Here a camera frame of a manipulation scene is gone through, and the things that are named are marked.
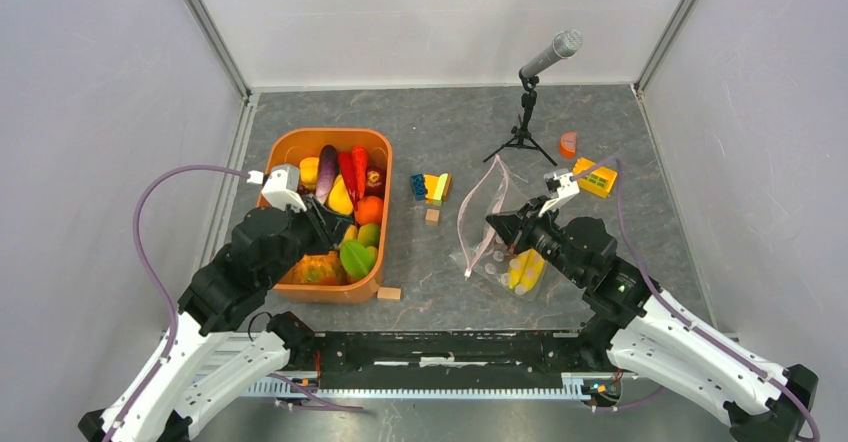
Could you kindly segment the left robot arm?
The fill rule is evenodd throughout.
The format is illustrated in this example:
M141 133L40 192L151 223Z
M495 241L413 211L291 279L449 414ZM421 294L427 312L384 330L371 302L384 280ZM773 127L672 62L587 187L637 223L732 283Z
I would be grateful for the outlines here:
M128 389L109 407L86 413L88 441L191 441L227 405L277 369L306 367L314 343L292 314L270 326L201 381L200 368L261 307L271 288L306 256L339 247L354 220L304 197L305 208L259 207L191 279L180 296L176 326Z

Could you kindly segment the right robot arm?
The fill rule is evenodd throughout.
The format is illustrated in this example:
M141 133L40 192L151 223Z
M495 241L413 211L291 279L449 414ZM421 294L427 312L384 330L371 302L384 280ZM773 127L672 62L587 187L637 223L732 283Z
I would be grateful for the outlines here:
M821 434L811 421L819 378L801 364L785 368L757 356L693 315L656 281L617 254L602 220L559 226L538 197L488 225L519 254L535 250L581 289L593 311L578 336L580 362L646 377L699 405L736 441L801 441Z

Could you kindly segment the clear zip top bag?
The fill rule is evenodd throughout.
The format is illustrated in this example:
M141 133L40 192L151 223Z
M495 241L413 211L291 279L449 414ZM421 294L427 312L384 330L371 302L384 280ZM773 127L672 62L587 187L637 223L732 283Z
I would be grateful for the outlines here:
M517 255L509 252L508 246L485 220L488 214L515 211L529 201L520 189L519 180L500 157L492 159L483 177L460 203L457 215L459 250L451 258L463 270L466 279L477 275L503 293L534 300L543 286L547 263L533 291L525 295L514 294L507 288L506 279L509 263Z

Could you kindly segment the yellow banana bunch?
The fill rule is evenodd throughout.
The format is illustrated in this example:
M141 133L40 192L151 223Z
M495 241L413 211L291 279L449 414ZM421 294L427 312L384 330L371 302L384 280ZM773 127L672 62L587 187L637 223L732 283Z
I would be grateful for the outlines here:
M507 288L516 295L533 291L541 278L545 260L533 249L515 256L509 263Z

